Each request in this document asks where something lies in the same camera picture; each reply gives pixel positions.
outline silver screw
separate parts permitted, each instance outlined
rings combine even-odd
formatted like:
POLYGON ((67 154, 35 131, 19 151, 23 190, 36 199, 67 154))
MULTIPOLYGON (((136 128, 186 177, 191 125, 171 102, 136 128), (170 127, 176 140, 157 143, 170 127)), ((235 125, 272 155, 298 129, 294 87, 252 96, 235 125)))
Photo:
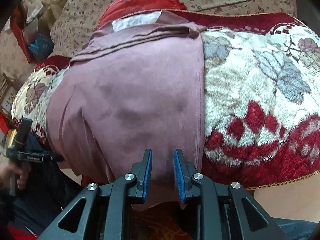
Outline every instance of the silver screw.
POLYGON ((125 178, 126 180, 132 180, 132 179, 134 179, 134 174, 128 173, 128 174, 126 174, 126 175, 124 176, 124 178, 125 178))
POLYGON ((231 187, 238 189, 241 187, 241 184, 239 182, 234 181, 231 183, 231 187))
POLYGON ((203 175, 201 173, 196 173, 193 177, 197 180, 203 179, 203 175))
POLYGON ((87 189, 92 191, 92 190, 95 190, 97 187, 98 187, 97 184, 95 184, 95 183, 90 183, 90 184, 87 186, 87 189))

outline white fabric patch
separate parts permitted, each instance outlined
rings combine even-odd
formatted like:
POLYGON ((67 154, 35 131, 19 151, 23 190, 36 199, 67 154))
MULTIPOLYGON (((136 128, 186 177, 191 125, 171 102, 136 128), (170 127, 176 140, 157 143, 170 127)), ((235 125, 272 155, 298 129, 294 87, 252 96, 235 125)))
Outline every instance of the white fabric patch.
POLYGON ((152 24, 158 20, 160 15, 161 11, 156 11, 148 14, 134 15, 124 19, 115 20, 112 22, 112 28, 115 32, 118 32, 130 27, 152 24))

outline fleece blanket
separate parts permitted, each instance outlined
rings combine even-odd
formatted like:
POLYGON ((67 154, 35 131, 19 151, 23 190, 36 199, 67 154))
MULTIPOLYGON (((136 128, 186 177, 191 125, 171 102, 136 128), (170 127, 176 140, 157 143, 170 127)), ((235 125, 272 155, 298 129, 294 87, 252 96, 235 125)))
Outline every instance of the fleece blanket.
MULTIPOLYGON (((317 174, 319 37, 283 13, 219 17, 171 11, 211 28, 202 33, 202 173, 248 188, 317 174)), ((15 102, 23 105, 25 99, 19 92, 15 102)), ((26 115, 15 114, 17 120, 26 115)))

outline gold braided edging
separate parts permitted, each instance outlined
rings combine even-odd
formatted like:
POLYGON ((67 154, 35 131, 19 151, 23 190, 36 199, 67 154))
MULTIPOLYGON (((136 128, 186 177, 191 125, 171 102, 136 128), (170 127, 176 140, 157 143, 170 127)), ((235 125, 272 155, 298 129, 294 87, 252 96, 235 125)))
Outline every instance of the gold braided edging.
POLYGON ((303 180, 303 179, 308 179, 314 175, 317 175, 320 173, 320 170, 318 171, 315 171, 311 174, 308 174, 308 175, 304 175, 300 178, 296 178, 296 179, 291 179, 291 180, 288 180, 288 181, 284 181, 284 182, 278 182, 278 183, 273 183, 273 184, 268 184, 268 185, 262 185, 262 186, 258 186, 258 187, 248 187, 246 188, 246 190, 256 190, 256 189, 259 189, 259 188, 270 188, 270 187, 276 187, 276 186, 283 186, 283 185, 287 185, 287 184, 291 184, 293 182, 297 182, 299 180, 303 180))

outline orange cloth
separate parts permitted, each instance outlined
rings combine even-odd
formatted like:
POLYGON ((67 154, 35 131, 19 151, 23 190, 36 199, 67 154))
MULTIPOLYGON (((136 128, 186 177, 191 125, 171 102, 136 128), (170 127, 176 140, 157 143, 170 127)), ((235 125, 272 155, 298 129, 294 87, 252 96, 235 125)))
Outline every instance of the orange cloth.
POLYGON ((108 21, 114 21, 125 15, 149 9, 180 9, 187 7, 179 0, 115 0, 101 16, 97 30, 108 21))

